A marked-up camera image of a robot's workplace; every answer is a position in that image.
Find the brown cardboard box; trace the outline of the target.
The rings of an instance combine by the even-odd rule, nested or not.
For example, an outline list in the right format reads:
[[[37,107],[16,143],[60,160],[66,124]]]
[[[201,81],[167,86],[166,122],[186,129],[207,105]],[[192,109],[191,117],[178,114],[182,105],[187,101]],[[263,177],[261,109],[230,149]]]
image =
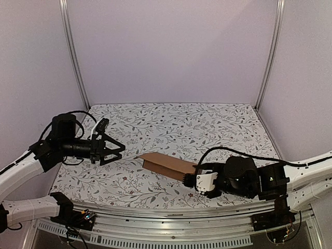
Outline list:
[[[146,153],[137,158],[143,159],[143,168],[154,173],[182,181],[185,174],[194,174],[194,162],[185,161],[161,153]]]

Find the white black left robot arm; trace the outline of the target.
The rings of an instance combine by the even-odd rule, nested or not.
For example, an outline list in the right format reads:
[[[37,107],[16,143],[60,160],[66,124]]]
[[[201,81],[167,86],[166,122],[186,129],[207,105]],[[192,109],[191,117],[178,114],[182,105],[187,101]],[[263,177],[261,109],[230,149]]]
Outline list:
[[[48,172],[67,157],[89,159],[91,163],[106,165],[122,158],[125,145],[105,133],[109,124],[107,118],[96,121],[88,139],[76,136],[76,128],[82,124],[76,119],[76,112],[53,117],[47,126],[47,136],[39,140],[14,162],[1,169],[1,232],[24,221],[51,217],[64,225],[73,225],[77,214],[72,201],[61,192],[14,203],[6,198],[25,182]]]

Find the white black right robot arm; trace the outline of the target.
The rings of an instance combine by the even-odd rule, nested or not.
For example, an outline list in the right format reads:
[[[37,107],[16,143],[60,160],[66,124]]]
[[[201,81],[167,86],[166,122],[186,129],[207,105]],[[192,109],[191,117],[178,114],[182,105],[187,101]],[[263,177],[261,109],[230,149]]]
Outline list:
[[[226,162],[199,161],[183,184],[209,199],[223,193],[259,200],[283,200],[295,213],[331,190],[331,152],[298,162],[264,158],[270,164],[257,167],[262,157],[237,152]]]

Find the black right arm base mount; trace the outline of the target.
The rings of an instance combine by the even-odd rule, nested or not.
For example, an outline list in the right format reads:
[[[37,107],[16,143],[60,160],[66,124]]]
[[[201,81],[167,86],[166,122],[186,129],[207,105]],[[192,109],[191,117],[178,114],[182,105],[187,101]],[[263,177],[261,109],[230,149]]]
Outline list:
[[[290,211],[290,207],[287,204],[287,197],[288,195],[284,195],[276,198],[274,201],[274,209],[272,211],[251,216],[251,223],[254,231],[262,231],[287,225],[296,220],[296,214]]]

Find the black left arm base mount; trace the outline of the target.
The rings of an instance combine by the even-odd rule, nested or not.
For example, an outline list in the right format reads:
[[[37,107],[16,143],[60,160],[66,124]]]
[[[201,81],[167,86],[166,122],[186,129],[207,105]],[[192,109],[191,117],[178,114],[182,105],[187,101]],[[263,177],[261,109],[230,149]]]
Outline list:
[[[56,200],[57,205],[60,207],[58,215],[50,218],[52,222],[92,231],[96,219],[96,213],[94,211],[89,209],[82,211],[74,210],[73,202],[63,193],[53,192],[50,196]]]

